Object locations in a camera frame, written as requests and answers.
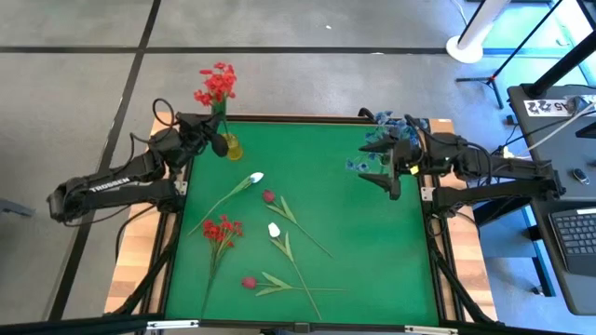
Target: tripod stand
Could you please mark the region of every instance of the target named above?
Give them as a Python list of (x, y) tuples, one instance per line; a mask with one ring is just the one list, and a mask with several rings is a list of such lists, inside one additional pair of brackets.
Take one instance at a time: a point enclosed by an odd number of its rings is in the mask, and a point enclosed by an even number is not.
[(550, 14), (552, 14), (552, 12), (561, 4), (562, 0), (559, 0), (555, 6), (553, 6), (549, 12), (547, 13), (547, 15), (544, 16), (544, 18), (542, 18), (542, 20), (534, 27), (534, 29), (523, 39), (523, 41), (521, 41), (520, 45), (513, 50), (513, 52), (511, 53), (511, 55), (509, 55), (509, 57), (505, 60), (505, 62), (503, 62), (503, 64), (501, 64), (501, 66), (496, 69), (496, 71), (494, 72), (493, 75), (489, 76), (489, 77), (476, 77), (476, 78), (456, 78), (455, 79), (455, 83), (461, 83), (461, 82), (482, 82), (484, 85), (490, 87), (493, 92), (494, 95), (496, 96), (496, 102), (499, 104), (499, 109), (503, 109), (504, 105), (503, 105), (503, 101), (501, 100), (501, 95), (499, 94), (499, 89), (496, 86), (496, 77), (501, 74), (501, 71), (503, 71), (503, 69), (505, 69), (505, 67), (507, 66), (507, 64), (513, 59), (513, 57), (515, 57), (515, 55), (520, 52), (520, 50), (522, 49), (522, 47), (525, 45), (526, 42), (528, 42), (528, 40), (530, 39), (530, 37), (532, 37), (532, 35), (534, 35), (534, 33), (538, 30), (538, 28), (540, 28), (540, 26), (542, 25), (542, 23), (544, 23), (550, 16)]

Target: white tulip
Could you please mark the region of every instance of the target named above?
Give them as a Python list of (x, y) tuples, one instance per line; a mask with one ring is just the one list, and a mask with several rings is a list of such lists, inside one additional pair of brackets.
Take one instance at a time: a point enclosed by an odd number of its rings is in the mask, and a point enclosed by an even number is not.
[(254, 172), (253, 174), (251, 174), (251, 182), (252, 183), (259, 182), (263, 176), (264, 176), (264, 174), (262, 172)]
[(274, 224), (273, 222), (269, 223), (269, 225), (267, 227), (269, 228), (269, 235), (273, 238), (278, 237), (279, 234), (281, 233), (278, 226), (276, 224)]

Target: white cable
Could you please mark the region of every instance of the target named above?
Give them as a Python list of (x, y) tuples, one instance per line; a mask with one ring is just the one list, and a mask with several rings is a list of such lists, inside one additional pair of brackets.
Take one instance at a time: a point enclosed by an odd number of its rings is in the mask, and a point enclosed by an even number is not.
[(464, 9), (462, 8), (462, 6), (457, 2), (457, 0), (451, 0), (451, 2), (454, 3), (454, 5), (456, 5), (457, 7), (459, 7), (459, 15), (462, 16), (462, 20), (467, 25), (466, 14), (464, 14)]
[(574, 117), (572, 117), (569, 120), (567, 120), (567, 122), (565, 122), (564, 124), (560, 125), (558, 128), (554, 129), (544, 139), (538, 141), (533, 146), (531, 146), (528, 149), (522, 151), (521, 153), (516, 154), (516, 157), (518, 157), (520, 154), (525, 154), (525, 153), (530, 152), (530, 150), (535, 149), (538, 145), (544, 143), (545, 141), (547, 141), (548, 139), (550, 139), (551, 137), (553, 137), (556, 133), (558, 133), (559, 131), (561, 131), (563, 128), (569, 126), (572, 122), (576, 121), (578, 117), (583, 116), (584, 114), (587, 114), (589, 112), (589, 109), (591, 109), (594, 105), (596, 105), (596, 101), (593, 102), (593, 103), (591, 103), (591, 104), (589, 104), (588, 107), (584, 108), (581, 112), (577, 113)]

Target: keyboard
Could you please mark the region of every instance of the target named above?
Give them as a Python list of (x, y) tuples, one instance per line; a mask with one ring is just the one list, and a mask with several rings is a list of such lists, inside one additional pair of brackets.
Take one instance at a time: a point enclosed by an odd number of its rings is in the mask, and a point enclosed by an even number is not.
[(550, 214), (567, 271), (596, 276), (596, 208)]

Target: wooden table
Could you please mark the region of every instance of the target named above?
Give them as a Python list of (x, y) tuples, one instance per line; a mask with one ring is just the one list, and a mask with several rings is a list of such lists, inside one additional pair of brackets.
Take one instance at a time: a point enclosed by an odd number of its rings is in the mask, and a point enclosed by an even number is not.
[[(169, 114), (161, 113), (160, 118), (167, 122)], [(155, 121), (151, 133), (154, 134), (163, 128), (164, 126), (162, 124)], [(451, 120), (432, 119), (430, 120), (430, 128), (433, 132), (454, 132), (454, 126)], [(426, 185), (432, 184), (430, 177), (427, 177), (425, 181)], [(458, 180), (453, 173), (442, 178), (440, 184), (442, 186), (456, 188), (466, 187), (466, 183)], [(147, 206), (146, 204), (135, 205), (131, 208), (129, 215), (132, 216)], [(470, 207), (464, 207), (460, 211), (473, 218), (473, 212)], [(168, 216), (164, 233), (164, 240), (166, 242), (163, 245), (166, 245), (169, 239), (174, 218), (175, 215)], [(159, 213), (155, 209), (150, 210), (129, 224), (123, 234), (120, 254), (116, 262), (112, 285), (104, 308), (106, 313), (120, 307), (146, 274), (154, 252), (153, 248), (156, 241), (158, 221)], [(448, 219), (448, 225), (455, 270), (458, 278), (483, 312), (492, 319), (496, 319), (493, 296), (482, 257), (481, 244), (476, 226), (460, 216)], [(442, 241), (439, 238), (438, 244), (442, 250)], [(153, 285), (153, 294), (152, 299), (149, 301), (148, 312), (157, 312), (164, 280), (163, 274), (164, 270), (162, 270)], [(443, 275), (441, 275), (441, 281), (445, 301), (445, 314), (447, 319), (455, 320), (454, 299), (451, 288)], [(471, 321), (469, 315), (466, 315), (466, 320)]]

